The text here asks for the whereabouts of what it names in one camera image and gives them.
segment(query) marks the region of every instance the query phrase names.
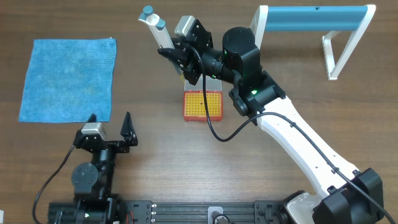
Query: cable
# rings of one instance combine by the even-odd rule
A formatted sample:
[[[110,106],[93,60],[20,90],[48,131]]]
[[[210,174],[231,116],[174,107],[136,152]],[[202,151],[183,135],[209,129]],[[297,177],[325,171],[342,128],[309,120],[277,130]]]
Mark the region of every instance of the cable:
[[[221,142],[226,142],[231,140],[233,137],[235,137],[235,135],[237,135],[246,125],[248,125],[250,122],[254,121],[255,119],[261,117],[261,116],[266,116],[266,115],[273,115],[273,116],[277,116],[282,118],[283,120],[285,120],[286,122],[288,122],[292,127],[294,127],[297,131],[299,131],[299,133],[305,137],[305,139],[315,148],[315,150],[317,150],[317,152],[319,153],[319,155],[322,156],[322,158],[326,161],[326,163],[343,179],[345,180],[350,186],[352,186],[352,188],[354,188],[357,192],[359,192],[363,197],[365,197],[367,200],[369,200],[374,206],[376,206],[383,214],[384,216],[386,216],[386,218],[390,221],[391,224],[396,224],[395,221],[392,219],[392,217],[390,216],[390,214],[383,208],[381,207],[373,198],[371,198],[366,192],[364,192],[362,189],[360,189],[356,184],[352,183],[352,181],[349,180],[349,178],[347,178],[344,174],[342,174],[339,170],[338,167],[336,167],[328,158],[327,156],[322,152],[322,150],[315,144],[314,141],[312,141],[312,139],[310,138],[310,136],[308,136],[300,127],[297,126],[297,124],[295,122],[293,122],[292,120],[288,119],[286,116],[279,114],[279,113],[275,113],[275,112],[264,112],[261,114],[257,114],[255,116],[253,116],[252,118],[249,118],[248,120],[246,120],[242,125],[240,125],[240,127],[238,127],[229,137],[222,139],[220,138],[216,132],[213,129],[213,126],[211,125],[211,121],[210,121],[210,115],[209,115],[209,111],[208,111],[208,107],[207,107],[207,97],[206,97],[206,75],[205,75],[205,66],[203,65],[203,61],[200,58],[200,54],[199,52],[192,47],[191,45],[187,46],[194,54],[194,56],[196,57],[196,59],[198,60],[198,63],[200,64],[200,69],[201,72],[203,74],[203,101],[205,103],[205,111],[206,111],[206,118],[207,118],[207,123],[209,125],[210,131],[211,133],[213,133],[214,137],[221,141]]]
[[[63,165],[65,165],[65,163],[67,162],[70,154],[72,153],[73,149],[75,148],[75,145],[70,146],[70,149],[68,151],[68,154],[65,156],[65,158],[63,159],[60,167],[58,167],[58,169],[50,176],[50,178],[44,183],[43,187],[40,189],[40,191],[37,193],[35,202],[33,203],[33,208],[32,208],[32,215],[33,215],[33,220],[36,222],[36,224],[40,224],[40,222],[38,221],[37,217],[36,217],[36,206],[37,203],[39,202],[39,198],[42,195],[44,188],[50,183],[50,181],[55,177],[55,175],[58,174],[58,172],[60,172],[61,168],[63,167]]]

